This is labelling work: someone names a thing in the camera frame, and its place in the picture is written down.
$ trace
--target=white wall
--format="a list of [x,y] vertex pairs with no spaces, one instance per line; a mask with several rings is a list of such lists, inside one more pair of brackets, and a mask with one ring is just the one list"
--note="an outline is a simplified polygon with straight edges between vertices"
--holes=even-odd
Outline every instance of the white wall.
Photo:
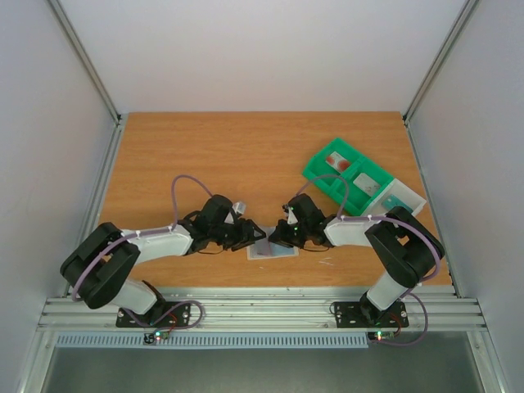
[[121,112],[405,111],[463,0],[62,0]]
[[449,258],[524,385],[524,7],[483,0],[412,132]]
[[0,391],[60,295],[112,121],[43,0],[0,12]]

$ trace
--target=ventilation grille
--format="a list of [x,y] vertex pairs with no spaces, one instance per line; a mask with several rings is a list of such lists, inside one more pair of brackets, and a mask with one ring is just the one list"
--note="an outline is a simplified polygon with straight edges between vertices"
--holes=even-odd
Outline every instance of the ventilation grille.
[[365,333],[183,333],[158,344],[144,342],[143,333],[60,333],[61,348],[166,348],[180,350],[235,348],[367,348]]

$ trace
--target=green tray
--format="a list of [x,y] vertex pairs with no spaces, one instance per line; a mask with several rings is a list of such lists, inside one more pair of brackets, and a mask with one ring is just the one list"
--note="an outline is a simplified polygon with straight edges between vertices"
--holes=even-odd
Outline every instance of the green tray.
[[[326,158],[334,151],[350,162],[350,167],[341,174],[326,162]],[[353,184],[356,177],[362,173],[380,184],[380,188],[373,196],[369,196]],[[394,179],[394,177],[383,168],[340,138],[333,139],[324,149],[315,154],[313,158],[309,160],[302,174],[309,180],[321,174],[338,174],[345,179],[350,186],[350,195],[344,205],[344,209],[350,213],[350,215],[361,215],[369,204],[384,191],[384,188]],[[339,178],[320,178],[316,180],[314,184],[328,194],[336,203],[342,203],[344,194],[346,193],[346,186]]]

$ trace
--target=wooden table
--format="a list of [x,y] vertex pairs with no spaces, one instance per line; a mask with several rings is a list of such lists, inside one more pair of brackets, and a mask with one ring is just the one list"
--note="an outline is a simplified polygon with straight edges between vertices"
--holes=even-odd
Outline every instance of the wooden table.
[[[309,158],[335,137],[425,195],[398,112],[133,113],[101,222],[128,229],[171,223],[171,180],[191,174],[213,193],[244,201],[246,217],[275,225],[282,204],[305,183]],[[337,211],[315,186],[306,191],[324,214]],[[186,179],[176,195],[181,215],[201,209],[208,197]],[[429,207],[418,219],[436,233]],[[383,271],[370,247],[345,246],[274,260],[247,260],[246,250],[168,257],[140,264],[131,277],[160,287],[367,286]],[[431,284],[450,284],[445,267]]]

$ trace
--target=black mounting base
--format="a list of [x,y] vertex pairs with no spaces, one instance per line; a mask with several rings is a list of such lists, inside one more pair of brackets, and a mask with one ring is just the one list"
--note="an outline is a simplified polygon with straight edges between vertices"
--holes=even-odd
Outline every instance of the black mounting base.
[[360,312],[359,301],[336,301],[330,310],[335,314],[337,328],[397,328],[398,324],[390,314],[396,316],[400,321],[400,326],[406,328],[409,326],[408,316],[405,313],[406,306],[401,301],[396,301],[390,309],[380,318],[377,324],[371,325]]
[[[177,305],[180,303],[179,301],[166,301],[164,309],[161,314],[169,310],[174,305]],[[191,315],[191,305],[181,305],[180,307],[177,307],[171,312],[172,315],[176,317],[176,327],[184,327],[187,326],[189,323],[189,316]],[[136,315],[135,317],[142,323],[149,324],[149,319],[145,317],[144,315]],[[151,326],[152,328],[171,328],[173,326],[173,317],[171,317],[169,314],[167,314],[161,321],[158,321],[154,326]],[[116,327],[117,328],[141,328],[143,329],[143,326],[140,326],[138,323],[134,322],[134,320],[129,316],[128,313],[126,313],[123,309],[118,310],[118,315],[116,317]]]

